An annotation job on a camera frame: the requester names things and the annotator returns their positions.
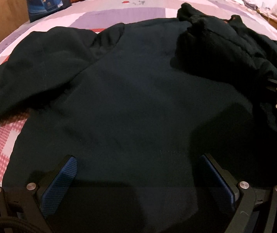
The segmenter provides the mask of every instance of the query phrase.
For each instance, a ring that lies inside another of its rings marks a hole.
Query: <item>dark green fabric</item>
[[[178,38],[181,68],[229,83],[251,100],[257,125],[268,133],[259,137],[257,152],[267,176],[277,183],[277,96],[265,87],[268,79],[277,80],[277,41],[247,28],[238,15],[222,20],[184,3],[177,16],[192,24]]]
[[[196,172],[205,152],[238,180],[276,184],[261,154],[276,140],[255,125],[248,98],[258,75],[277,69],[230,24],[188,8],[189,21],[34,32],[0,66],[0,117],[32,108],[4,188],[37,182],[66,154],[78,160],[48,218],[56,232],[219,232],[227,218]]]

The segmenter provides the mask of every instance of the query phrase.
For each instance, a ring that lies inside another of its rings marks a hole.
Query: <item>textured blue pad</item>
[[[205,155],[202,155],[199,160],[202,177],[219,210],[231,215],[235,211],[234,193]]]
[[[41,197],[40,210],[44,218],[56,212],[76,173],[77,160],[70,157]]]

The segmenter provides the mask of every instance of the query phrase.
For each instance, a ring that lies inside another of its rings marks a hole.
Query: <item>purple pattern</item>
[[[79,29],[108,28],[116,23],[135,23],[153,18],[165,18],[165,8],[126,8],[87,12],[70,27]]]
[[[6,49],[7,46],[12,44],[18,37],[20,37],[24,32],[26,32],[28,29],[23,29],[21,31],[15,31],[12,34],[10,34],[7,38],[5,38],[0,43],[0,53]]]
[[[220,2],[217,2],[217,1],[211,1],[211,0],[210,0],[210,2],[214,3],[217,7],[221,8],[221,9],[233,12],[236,15],[240,15],[240,16],[245,16],[245,17],[251,18],[248,14],[246,14],[242,10],[239,10],[238,8],[233,7],[232,5],[220,3]]]

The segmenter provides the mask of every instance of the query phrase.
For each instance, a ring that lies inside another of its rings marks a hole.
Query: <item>black cable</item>
[[[0,217],[0,229],[5,228],[18,229],[25,233],[46,233],[37,226],[12,216]]]

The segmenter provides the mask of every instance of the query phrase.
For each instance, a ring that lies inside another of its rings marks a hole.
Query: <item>plaid bedsheet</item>
[[[277,30],[260,15],[251,13],[246,7],[231,0],[86,0],[19,27],[0,43],[0,65],[13,48],[32,31],[47,31],[55,26],[65,26],[100,32],[120,22],[133,23],[152,18],[176,17],[177,10],[184,2],[190,3],[205,14],[223,19],[230,19],[233,14],[240,15],[246,26],[277,40]],[[0,122],[0,186],[15,140],[27,117],[27,113],[22,113]]]

